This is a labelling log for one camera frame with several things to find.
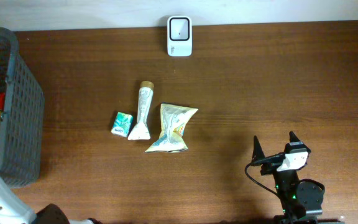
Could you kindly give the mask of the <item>white tube brown cap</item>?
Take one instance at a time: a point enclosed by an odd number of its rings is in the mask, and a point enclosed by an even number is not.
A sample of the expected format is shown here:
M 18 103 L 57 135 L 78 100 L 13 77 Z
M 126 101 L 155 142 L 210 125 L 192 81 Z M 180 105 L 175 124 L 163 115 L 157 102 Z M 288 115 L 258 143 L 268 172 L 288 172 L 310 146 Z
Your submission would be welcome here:
M 128 140 L 149 140 L 150 132 L 147 126 L 147 117 L 154 94 L 154 84 L 142 81 L 139 89 L 137 122 L 128 136 Z

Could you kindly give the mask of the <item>yellow white wipes bag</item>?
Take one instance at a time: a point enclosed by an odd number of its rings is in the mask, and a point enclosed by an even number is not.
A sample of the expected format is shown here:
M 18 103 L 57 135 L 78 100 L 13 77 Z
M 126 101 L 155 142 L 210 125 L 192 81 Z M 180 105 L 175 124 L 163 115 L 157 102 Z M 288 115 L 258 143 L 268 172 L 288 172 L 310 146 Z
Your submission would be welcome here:
M 183 140 L 184 130 L 197 111 L 198 108 L 162 103 L 160 107 L 160 136 L 145 153 L 187 151 L 188 146 Z

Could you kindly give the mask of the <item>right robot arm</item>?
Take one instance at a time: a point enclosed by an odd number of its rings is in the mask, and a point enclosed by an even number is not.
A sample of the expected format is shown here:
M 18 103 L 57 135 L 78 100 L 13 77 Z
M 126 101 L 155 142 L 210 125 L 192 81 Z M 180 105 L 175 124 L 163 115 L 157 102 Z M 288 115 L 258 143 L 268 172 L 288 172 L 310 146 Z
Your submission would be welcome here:
M 284 151 L 266 157 L 257 136 L 253 139 L 252 160 L 247 167 L 260 167 L 261 175 L 272 175 L 275 189 L 271 190 L 255 179 L 260 187 L 280 200 L 283 215 L 276 215 L 274 223 L 318 223 L 317 216 L 323 212 L 325 187 L 311 179 L 299 179 L 297 172 L 307 165 L 311 149 L 294 132 L 289 132 L 289 143 Z

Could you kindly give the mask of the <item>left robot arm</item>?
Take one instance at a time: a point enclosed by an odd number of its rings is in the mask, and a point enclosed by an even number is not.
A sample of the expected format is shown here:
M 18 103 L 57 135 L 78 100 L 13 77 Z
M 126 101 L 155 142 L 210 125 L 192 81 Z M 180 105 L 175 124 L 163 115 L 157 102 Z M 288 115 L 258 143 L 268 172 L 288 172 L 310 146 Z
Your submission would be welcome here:
M 70 220 L 55 204 L 35 212 L 0 177 L 0 224 L 101 224 L 94 218 Z

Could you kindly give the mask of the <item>green tissue pack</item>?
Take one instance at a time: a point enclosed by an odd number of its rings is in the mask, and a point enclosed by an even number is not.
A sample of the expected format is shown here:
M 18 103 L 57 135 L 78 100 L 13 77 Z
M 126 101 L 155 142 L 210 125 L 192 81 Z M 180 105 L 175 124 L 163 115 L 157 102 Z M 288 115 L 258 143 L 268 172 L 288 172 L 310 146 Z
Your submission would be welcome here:
M 132 122 L 133 116 L 131 114 L 118 112 L 114 120 L 111 133 L 125 138 L 128 137 Z

